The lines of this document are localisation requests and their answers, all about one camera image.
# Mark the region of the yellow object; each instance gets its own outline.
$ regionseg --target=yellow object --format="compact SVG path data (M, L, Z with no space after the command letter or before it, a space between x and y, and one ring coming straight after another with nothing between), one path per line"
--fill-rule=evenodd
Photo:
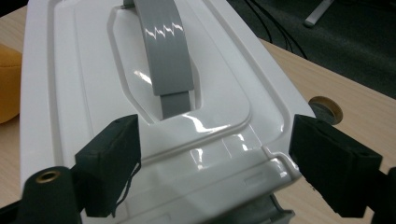
M0 123L20 113L22 56L0 44Z

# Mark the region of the gray handle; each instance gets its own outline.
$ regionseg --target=gray handle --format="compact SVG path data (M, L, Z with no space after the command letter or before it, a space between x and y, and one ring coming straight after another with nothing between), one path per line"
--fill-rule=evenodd
M191 110L193 80L186 36L173 0L124 0L139 15L154 95L161 96L163 118Z

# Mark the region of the glossy white surface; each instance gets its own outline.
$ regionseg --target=glossy white surface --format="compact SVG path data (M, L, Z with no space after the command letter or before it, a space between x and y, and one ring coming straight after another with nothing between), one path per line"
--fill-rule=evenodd
M74 155L110 121L135 113L143 168L120 215L101 222L201 222L299 176L288 155L292 118L313 114L225 0L176 0L193 108L164 120L137 14L121 4L29 2L22 180L54 164L73 166Z

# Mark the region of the wooden desk surface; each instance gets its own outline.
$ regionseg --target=wooden desk surface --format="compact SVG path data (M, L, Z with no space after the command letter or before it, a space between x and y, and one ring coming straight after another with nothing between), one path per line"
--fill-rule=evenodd
M0 18L0 43L22 51L26 8ZM263 42L291 81L309 101L326 96L339 104L344 119L335 127L384 156L383 172L396 166L396 101L362 85L308 62L283 49ZM0 124L0 207L20 198L19 118ZM301 178L276 194L285 209L293 209L291 223L370 223L372 211L364 220L340 218Z

